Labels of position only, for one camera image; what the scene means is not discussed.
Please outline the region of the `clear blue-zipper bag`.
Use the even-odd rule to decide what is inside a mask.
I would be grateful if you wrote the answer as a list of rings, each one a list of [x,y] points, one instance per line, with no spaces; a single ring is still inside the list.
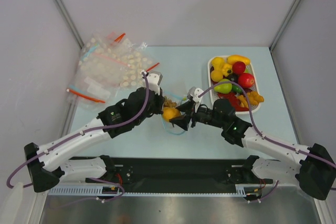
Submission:
[[[172,124],[170,119],[182,115],[177,107],[187,99],[187,91],[184,86],[170,86],[163,91],[163,114],[161,115],[164,130],[171,135],[182,135],[184,130]]]

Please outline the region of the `brown longan bunch toy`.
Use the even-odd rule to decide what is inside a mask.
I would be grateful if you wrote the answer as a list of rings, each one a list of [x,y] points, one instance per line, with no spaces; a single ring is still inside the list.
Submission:
[[[168,107],[168,108],[175,108],[177,107],[177,103],[174,102],[173,100],[164,97],[164,103],[163,103],[164,107]]]

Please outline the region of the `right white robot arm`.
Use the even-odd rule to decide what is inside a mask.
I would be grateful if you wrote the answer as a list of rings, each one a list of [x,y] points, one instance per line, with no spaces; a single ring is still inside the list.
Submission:
[[[197,123],[222,129],[221,136],[229,144],[256,150],[270,159],[253,156],[247,158],[242,169],[243,179],[254,183],[257,179],[272,179],[298,186],[304,193],[326,200],[335,181],[335,162],[327,149],[319,144],[308,147],[288,144],[278,138],[271,139],[251,123],[236,116],[227,100],[217,100],[213,108],[197,107],[193,101],[179,106],[182,115],[169,120],[187,131]]]

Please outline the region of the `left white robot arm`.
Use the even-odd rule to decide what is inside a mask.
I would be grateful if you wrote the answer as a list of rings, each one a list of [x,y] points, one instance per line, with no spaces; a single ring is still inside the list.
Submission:
[[[161,114],[164,97],[156,91],[138,88],[128,98],[107,107],[74,135],[66,135],[49,144],[30,143],[24,147],[27,168],[34,192],[41,193],[63,181],[117,181],[117,171],[107,155],[74,159],[79,152],[105,140],[131,131],[146,118]]]

